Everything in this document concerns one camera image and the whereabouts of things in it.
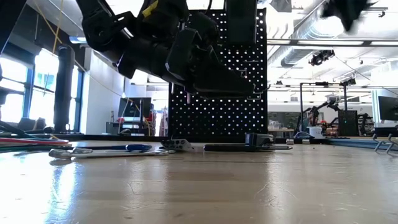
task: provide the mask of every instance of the wall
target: wall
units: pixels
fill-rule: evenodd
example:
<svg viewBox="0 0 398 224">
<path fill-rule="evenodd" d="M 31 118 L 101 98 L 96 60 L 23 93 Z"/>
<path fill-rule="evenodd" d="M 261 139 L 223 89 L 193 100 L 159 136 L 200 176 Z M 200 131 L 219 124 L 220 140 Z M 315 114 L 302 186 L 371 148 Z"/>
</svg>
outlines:
<svg viewBox="0 0 398 224">
<path fill-rule="evenodd" d="M 105 122 L 111 119 L 111 111 L 117 119 L 124 77 L 90 49 L 86 50 L 85 67 L 88 74 L 83 86 L 81 132 L 102 134 L 105 133 Z"/>
<path fill-rule="evenodd" d="M 319 106 L 319 104 L 310 104 L 305 103 L 303 105 L 303 109 L 307 109 L 309 107 Z M 348 103 L 349 110 L 356 110 L 358 114 L 367 113 L 372 116 L 372 105 L 363 104 L 363 105 L 354 105 Z M 268 112 L 300 112 L 300 103 L 268 103 Z M 323 113 L 324 119 L 327 122 L 333 121 L 337 117 L 337 112 L 330 108 L 322 108 L 319 112 Z"/>
</svg>

